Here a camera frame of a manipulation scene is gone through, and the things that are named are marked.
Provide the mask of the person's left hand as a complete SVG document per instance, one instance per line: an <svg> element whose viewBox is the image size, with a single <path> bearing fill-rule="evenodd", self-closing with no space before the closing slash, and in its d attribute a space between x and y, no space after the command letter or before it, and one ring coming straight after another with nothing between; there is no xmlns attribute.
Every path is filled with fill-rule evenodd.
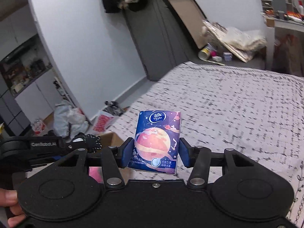
<svg viewBox="0 0 304 228"><path fill-rule="evenodd" d="M1 188L1 207L8 207L13 214L13 217L8 219L9 227L16 227L26 218L25 213L19 205L16 190Z"/></svg>

